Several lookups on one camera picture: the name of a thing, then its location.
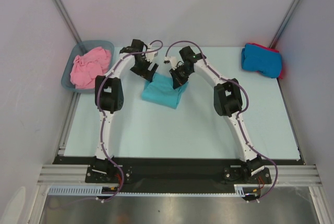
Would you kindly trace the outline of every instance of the gray wall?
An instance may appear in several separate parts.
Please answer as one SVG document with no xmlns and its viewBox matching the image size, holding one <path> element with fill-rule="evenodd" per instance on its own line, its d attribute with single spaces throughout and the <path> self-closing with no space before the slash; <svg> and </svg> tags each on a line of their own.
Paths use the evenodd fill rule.
<svg viewBox="0 0 334 224">
<path fill-rule="evenodd" d="M 21 186 L 24 216 L 64 122 L 71 94 L 60 79 L 75 43 L 51 0 L 0 0 L 0 9 L 0 217 Z"/>
<path fill-rule="evenodd" d="M 315 163 L 334 206 L 334 2 L 303 0 L 278 45 L 282 89 L 307 163 Z"/>
<path fill-rule="evenodd" d="M 291 0 L 63 0 L 83 40 L 269 45 Z"/>
</svg>

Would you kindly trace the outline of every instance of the red cloth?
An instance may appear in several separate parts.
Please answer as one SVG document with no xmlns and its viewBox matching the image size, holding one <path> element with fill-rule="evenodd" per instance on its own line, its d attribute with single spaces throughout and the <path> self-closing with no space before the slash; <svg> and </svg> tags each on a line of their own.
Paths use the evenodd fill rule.
<svg viewBox="0 0 334 224">
<path fill-rule="evenodd" d="M 90 50 L 84 56 L 77 55 L 73 61 L 70 74 L 71 82 L 77 89 L 92 89 L 95 87 L 95 78 L 108 71 L 111 61 L 111 52 L 102 47 Z"/>
</svg>

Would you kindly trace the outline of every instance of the metal plate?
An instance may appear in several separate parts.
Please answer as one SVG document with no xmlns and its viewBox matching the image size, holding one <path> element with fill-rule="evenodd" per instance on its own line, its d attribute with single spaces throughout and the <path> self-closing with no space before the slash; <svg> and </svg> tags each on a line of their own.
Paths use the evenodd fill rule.
<svg viewBox="0 0 334 224">
<path fill-rule="evenodd" d="M 79 197 L 51 196 L 51 207 Z M 109 203 L 82 201 L 64 209 L 44 210 L 41 224 L 164 223 L 319 223 L 307 187 L 276 188 L 260 200 L 217 197 L 116 197 Z"/>
</svg>

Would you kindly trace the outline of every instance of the light blue cloth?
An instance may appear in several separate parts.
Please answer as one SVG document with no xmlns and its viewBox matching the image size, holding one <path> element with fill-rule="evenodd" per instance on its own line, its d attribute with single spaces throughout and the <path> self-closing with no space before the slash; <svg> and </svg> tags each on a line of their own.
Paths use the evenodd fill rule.
<svg viewBox="0 0 334 224">
<path fill-rule="evenodd" d="M 145 83 L 141 98 L 145 101 L 176 109 L 187 86 L 188 82 L 177 89 L 173 89 L 172 78 L 155 73 L 153 81 Z"/>
</svg>

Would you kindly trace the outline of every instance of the gray basket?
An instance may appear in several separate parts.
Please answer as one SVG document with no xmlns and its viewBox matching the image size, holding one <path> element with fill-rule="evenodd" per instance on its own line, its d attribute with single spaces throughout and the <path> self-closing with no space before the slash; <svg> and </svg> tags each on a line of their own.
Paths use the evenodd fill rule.
<svg viewBox="0 0 334 224">
<path fill-rule="evenodd" d="M 101 46 L 105 50 L 109 50 L 111 52 L 111 58 L 114 56 L 114 45 L 105 40 L 87 40 L 78 43 L 72 50 L 69 59 L 67 61 L 63 76 L 62 76 L 62 86 L 67 90 L 78 93 L 94 93 L 94 89 L 76 89 L 75 85 L 71 83 L 70 73 L 73 68 L 73 61 L 77 55 L 83 56 L 85 53 L 88 53 L 90 50 Z M 110 60 L 110 64 L 108 70 L 112 67 L 112 61 Z"/>
</svg>

